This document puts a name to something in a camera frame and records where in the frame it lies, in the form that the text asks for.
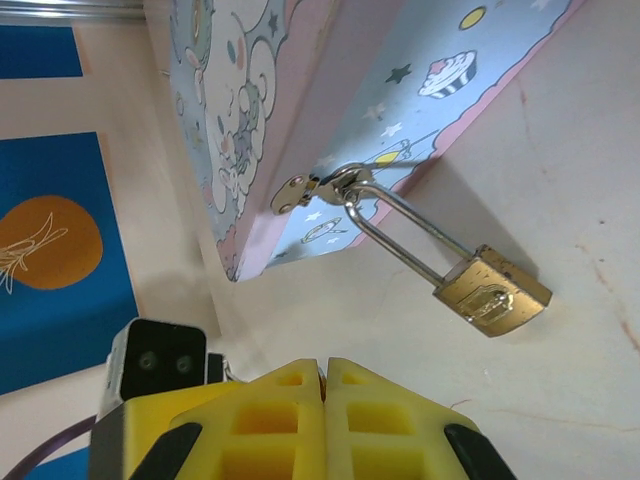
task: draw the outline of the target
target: padlock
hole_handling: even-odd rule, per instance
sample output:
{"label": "padlock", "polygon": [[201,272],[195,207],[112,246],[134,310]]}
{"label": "padlock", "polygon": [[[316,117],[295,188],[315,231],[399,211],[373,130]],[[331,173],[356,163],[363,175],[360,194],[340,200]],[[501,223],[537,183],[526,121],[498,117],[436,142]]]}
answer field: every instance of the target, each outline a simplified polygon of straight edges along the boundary
{"label": "padlock", "polygon": [[[316,194],[342,204],[349,218],[373,240],[431,282],[433,295],[488,337],[504,335],[542,312],[551,291],[487,245],[475,252],[445,234],[403,198],[373,181],[364,165],[351,164],[320,182]],[[411,252],[369,223],[357,208],[362,194],[377,197],[419,225],[463,259],[440,276]]]}

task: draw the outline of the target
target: blue poster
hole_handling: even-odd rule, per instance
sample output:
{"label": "blue poster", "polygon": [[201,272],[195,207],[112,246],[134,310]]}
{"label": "blue poster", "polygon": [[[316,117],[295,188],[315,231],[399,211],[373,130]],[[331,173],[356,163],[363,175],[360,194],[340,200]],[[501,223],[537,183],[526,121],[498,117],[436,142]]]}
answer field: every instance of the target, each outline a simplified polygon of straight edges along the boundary
{"label": "blue poster", "polygon": [[0,141],[0,394],[103,363],[137,313],[97,135]]}
{"label": "blue poster", "polygon": [[0,25],[0,79],[81,76],[71,27]]}
{"label": "blue poster", "polygon": [[26,480],[85,480],[88,474],[89,449],[83,448],[40,465]]}

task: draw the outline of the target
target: purple cable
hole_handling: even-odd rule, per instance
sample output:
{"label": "purple cable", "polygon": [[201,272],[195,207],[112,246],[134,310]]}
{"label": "purple cable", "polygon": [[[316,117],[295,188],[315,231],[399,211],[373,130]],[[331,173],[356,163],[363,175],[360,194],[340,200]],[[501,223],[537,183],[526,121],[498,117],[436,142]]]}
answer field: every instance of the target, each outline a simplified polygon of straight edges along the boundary
{"label": "purple cable", "polygon": [[85,418],[75,425],[65,428],[60,433],[55,434],[49,440],[33,450],[29,455],[20,460],[20,463],[13,467],[2,480],[22,480],[31,470],[40,465],[45,458],[60,447],[66,445],[83,433],[91,431],[95,423],[96,416],[94,415],[92,417]]}

